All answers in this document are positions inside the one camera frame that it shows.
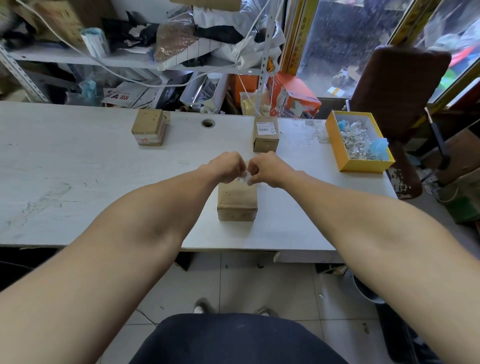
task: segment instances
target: chair backrest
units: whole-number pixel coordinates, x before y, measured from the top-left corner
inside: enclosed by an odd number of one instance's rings
[[[371,112],[386,138],[401,139],[423,113],[451,58],[443,51],[377,47],[353,93],[350,110]]]

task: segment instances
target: person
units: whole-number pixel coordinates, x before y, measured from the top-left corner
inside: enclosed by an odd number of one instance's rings
[[[94,363],[165,274],[220,183],[245,171],[291,195],[353,272],[446,363],[480,358],[480,262],[433,218],[388,197],[236,152],[113,202],[71,244],[0,293],[1,362]],[[299,324],[247,314],[164,320],[144,363],[345,363]]]

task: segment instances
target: gray bucket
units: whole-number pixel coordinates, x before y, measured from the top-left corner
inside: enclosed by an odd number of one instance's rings
[[[385,301],[370,288],[365,286],[350,269],[342,277],[342,291],[356,299],[367,299],[375,304],[384,304]]]

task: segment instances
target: right arm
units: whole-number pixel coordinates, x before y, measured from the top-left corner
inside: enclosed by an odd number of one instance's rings
[[[346,264],[447,363],[478,362],[480,262],[435,219],[403,201],[296,171],[273,152],[251,183],[283,188]]]

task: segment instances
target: scratched table surface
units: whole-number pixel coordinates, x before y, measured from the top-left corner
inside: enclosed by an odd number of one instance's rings
[[[171,113],[162,147],[140,147],[136,110],[0,101],[0,243],[67,245],[110,203],[188,172],[224,151],[252,152],[253,117]],[[395,197],[385,174],[340,173],[324,122],[279,119],[277,153],[293,168],[342,187]],[[258,185],[254,222],[219,221],[217,190],[184,249],[333,251],[283,190]]]

